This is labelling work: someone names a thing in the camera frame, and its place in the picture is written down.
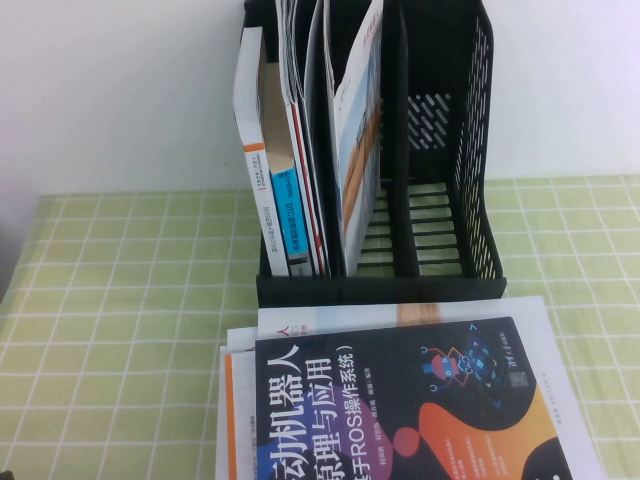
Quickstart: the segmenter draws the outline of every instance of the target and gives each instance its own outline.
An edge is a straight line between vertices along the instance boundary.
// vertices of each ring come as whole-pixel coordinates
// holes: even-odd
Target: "grid pattern tablecloth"
[[[540,294],[598,455],[640,478],[640,178],[494,181],[507,294]],[[254,325],[250,192],[44,197],[0,317],[0,467],[213,478],[217,349]]]

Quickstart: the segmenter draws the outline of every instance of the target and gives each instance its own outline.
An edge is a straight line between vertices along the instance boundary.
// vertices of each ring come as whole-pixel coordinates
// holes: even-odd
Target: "orange book edge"
[[[236,423],[233,404],[233,367],[231,354],[224,358],[225,384],[227,388],[227,441],[229,451],[229,480],[238,480],[238,470],[236,466]]]

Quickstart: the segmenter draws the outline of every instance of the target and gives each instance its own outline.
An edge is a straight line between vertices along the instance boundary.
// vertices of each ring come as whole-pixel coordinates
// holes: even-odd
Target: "white book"
[[[326,0],[323,12],[325,77],[335,183],[338,189],[340,240],[347,275],[358,268],[360,251],[380,185],[380,52],[383,0],[371,0],[355,37],[332,32],[339,1]],[[349,54],[337,63],[332,45]]]
[[[254,478],[255,438],[251,433],[251,419],[255,417],[255,368],[251,350],[256,336],[255,327],[228,330],[227,346],[220,347],[215,480]],[[228,381],[228,371],[233,372],[233,381]],[[238,393],[229,396],[229,384]],[[233,405],[227,405],[228,398],[233,398]],[[229,414],[234,416],[231,428]]]
[[[233,109],[242,140],[253,195],[271,273],[289,276],[282,231],[276,210],[261,121],[261,87],[266,64],[262,27],[242,32],[233,88]]]
[[[550,412],[572,477],[605,478],[540,297],[476,302],[260,310],[259,339],[511,317]]]

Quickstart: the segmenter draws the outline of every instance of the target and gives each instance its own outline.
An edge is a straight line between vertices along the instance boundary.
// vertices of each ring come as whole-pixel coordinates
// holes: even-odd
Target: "white wall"
[[[640,172],[640,2],[484,0],[487,175]]]
[[[640,171],[640,3],[485,3],[487,174]],[[41,193],[248,184],[230,95],[241,22],[241,0],[2,2],[0,291]]]

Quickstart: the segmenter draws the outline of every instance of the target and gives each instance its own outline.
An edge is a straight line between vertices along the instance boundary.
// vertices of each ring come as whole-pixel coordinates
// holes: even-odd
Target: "ventilation holes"
[[[409,144],[413,150],[431,150],[447,145],[451,95],[409,97]]]

